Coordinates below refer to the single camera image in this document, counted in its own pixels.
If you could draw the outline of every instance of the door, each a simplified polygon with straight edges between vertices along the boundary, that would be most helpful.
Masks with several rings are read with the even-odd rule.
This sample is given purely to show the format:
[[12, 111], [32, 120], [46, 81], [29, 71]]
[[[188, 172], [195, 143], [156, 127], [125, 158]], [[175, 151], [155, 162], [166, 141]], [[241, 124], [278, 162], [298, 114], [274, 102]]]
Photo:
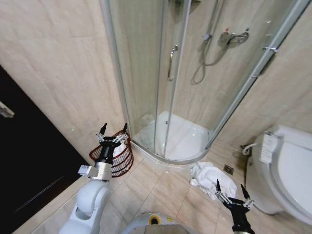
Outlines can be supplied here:
[[77, 180], [87, 162], [2, 67], [0, 74], [2, 195], [11, 233]]
[[103, 0], [131, 139], [164, 157], [189, 0]]

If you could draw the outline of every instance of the shower door handle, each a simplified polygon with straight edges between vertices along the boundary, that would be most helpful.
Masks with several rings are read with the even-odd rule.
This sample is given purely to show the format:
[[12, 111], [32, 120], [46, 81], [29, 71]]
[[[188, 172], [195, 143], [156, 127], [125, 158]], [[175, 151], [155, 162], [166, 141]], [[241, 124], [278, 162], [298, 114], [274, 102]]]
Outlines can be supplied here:
[[169, 69], [168, 69], [168, 81], [172, 81], [173, 80], [173, 77], [171, 76], [171, 67], [172, 67], [172, 60], [174, 58], [174, 53], [175, 51], [178, 50], [178, 46], [175, 45], [172, 49], [171, 49], [171, 52], [170, 52], [170, 55], [169, 55]]

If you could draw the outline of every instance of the toilet seat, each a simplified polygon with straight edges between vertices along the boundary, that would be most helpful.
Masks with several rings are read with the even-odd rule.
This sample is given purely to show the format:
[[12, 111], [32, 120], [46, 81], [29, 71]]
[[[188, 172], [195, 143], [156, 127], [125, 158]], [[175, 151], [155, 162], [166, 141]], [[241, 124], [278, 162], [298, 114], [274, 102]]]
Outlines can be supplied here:
[[312, 220], [312, 151], [280, 141], [270, 165], [271, 179], [294, 209]]

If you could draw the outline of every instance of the wicker basket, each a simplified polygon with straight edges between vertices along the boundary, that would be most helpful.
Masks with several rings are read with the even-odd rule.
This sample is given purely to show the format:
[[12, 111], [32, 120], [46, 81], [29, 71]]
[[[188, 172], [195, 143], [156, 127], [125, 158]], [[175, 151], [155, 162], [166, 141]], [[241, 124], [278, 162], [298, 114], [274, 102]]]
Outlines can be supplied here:
[[[122, 134], [122, 131], [117, 132], [114, 136], [117, 137]], [[133, 164], [133, 154], [130, 144], [130, 136], [127, 133], [128, 139], [124, 142], [126, 148], [117, 156], [113, 158], [112, 165], [112, 177], [119, 177], [127, 173]], [[102, 146], [97, 146], [93, 151], [90, 152], [89, 157], [94, 161], [96, 160], [102, 150]]]

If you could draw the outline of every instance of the white toilet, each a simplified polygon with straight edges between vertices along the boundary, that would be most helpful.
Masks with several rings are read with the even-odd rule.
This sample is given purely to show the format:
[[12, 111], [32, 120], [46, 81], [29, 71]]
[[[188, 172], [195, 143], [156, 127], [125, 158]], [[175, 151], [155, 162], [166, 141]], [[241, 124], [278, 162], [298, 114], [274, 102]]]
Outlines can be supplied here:
[[286, 211], [312, 225], [312, 135], [274, 125], [255, 141], [246, 187], [267, 214]]

